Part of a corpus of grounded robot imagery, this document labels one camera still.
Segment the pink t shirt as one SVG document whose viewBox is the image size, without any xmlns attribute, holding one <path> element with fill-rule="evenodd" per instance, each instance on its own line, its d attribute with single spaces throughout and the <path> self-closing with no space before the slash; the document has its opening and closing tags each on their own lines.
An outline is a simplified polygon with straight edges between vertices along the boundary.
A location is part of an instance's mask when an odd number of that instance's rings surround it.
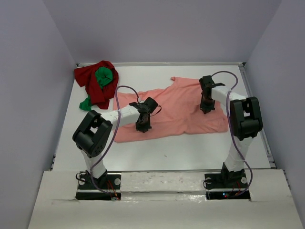
<svg viewBox="0 0 305 229">
<path fill-rule="evenodd" d="M 172 85 L 165 89 L 153 89 L 144 92 L 118 93 L 118 102 L 114 109 L 125 107 L 137 98 L 154 99 L 159 108 L 158 114 L 151 117 L 151 129 L 146 133 L 137 131 L 135 124 L 122 126 L 115 137 L 116 143 L 143 141 L 181 134 L 224 133 L 228 130 L 227 116 L 221 104 L 215 103 L 215 109 L 204 114 L 200 110 L 202 89 L 197 79 L 171 77 Z"/>
</svg>

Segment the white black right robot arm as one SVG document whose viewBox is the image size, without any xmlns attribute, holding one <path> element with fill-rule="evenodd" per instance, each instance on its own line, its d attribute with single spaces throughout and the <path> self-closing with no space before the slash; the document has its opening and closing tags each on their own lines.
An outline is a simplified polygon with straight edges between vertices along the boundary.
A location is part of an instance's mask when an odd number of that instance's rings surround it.
<svg viewBox="0 0 305 229">
<path fill-rule="evenodd" d="M 259 100 L 256 97 L 245 97 L 233 92 L 223 83 L 215 83 L 213 75 L 199 79 L 202 89 L 200 109 L 208 114 L 216 109 L 216 102 L 226 108 L 228 127 L 232 143 L 228 156 L 223 162 L 220 173 L 205 174 L 204 184 L 208 190 L 230 188 L 235 184 L 246 187 L 244 166 L 246 154 L 253 139 L 263 128 Z"/>
</svg>

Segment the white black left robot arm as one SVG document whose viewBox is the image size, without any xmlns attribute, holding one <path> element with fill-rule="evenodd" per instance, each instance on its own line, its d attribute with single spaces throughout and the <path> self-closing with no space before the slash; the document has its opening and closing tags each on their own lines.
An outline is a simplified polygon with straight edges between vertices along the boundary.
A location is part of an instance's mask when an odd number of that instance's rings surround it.
<svg viewBox="0 0 305 229">
<path fill-rule="evenodd" d="M 136 133 L 149 131 L 152 128 L 151 115 L 158 106 L 154 99 L 148 97 L 145 101 L 133 102 L 106 113 L 89 111 L 72 136 L 87 166 L 87 175 L 81 181 L 90 183 L 94 188 L 103 187 L 107 170 L 102 160 L 110 149 L 105 147 L 111 131 L 116 135 L 119 127 L 129 124 L 135 125 Z"/>
</svg>

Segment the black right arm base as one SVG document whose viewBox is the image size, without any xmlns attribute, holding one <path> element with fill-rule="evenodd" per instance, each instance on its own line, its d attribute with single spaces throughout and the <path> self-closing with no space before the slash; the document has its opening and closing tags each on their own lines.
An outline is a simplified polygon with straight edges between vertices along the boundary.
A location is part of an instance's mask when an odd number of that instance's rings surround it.
<svg viewBox="0 0 305 229">
<path fill-rule="evenodd" d="M 204 175 L 203 187 L 206 189 L 207 200 L 246 199 L 250 200 L 250 192 L 245 172 L 230 181 L 224 181 L 220 173 L 208 173 Z"/>
</svg>

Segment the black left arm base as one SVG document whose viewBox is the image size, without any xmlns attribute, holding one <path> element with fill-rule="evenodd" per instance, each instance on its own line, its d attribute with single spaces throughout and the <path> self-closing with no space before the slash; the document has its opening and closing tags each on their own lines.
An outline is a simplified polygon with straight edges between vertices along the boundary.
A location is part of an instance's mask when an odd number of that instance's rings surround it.
<svg viewBox="0 0 305 229">
<path fill-rule="evenodd" d="M 108 173 L 101 180 L 94 179 L 92 183 L 88 172 L 79 172 L 75 176 L 78 181 L 76 196 L 77 200 L 121 200 L 121 174 Z"/>
</svg>

